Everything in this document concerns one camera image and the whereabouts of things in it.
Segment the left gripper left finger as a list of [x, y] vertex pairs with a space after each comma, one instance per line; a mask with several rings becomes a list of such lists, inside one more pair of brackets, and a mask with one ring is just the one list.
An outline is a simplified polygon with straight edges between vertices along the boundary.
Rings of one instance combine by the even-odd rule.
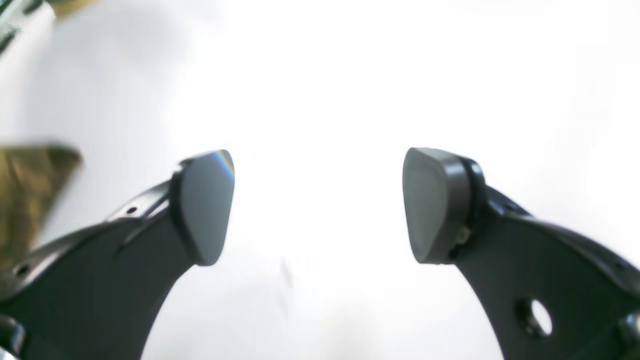
[[105, 221], [1, 273], [1, 350], [16, 360], [139, 360], [175, 282], [219, 260], [233, 203], [228, 150], [179, 163]]

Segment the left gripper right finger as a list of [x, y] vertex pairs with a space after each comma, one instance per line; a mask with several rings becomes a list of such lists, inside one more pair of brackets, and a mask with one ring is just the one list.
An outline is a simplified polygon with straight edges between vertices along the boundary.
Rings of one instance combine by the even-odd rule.
[[640, 274], [602, 244], [536, 219], [471, 158], [410, 148], [407, 235], [419, 264], [454, 265], [505, 360], [637, 360]]

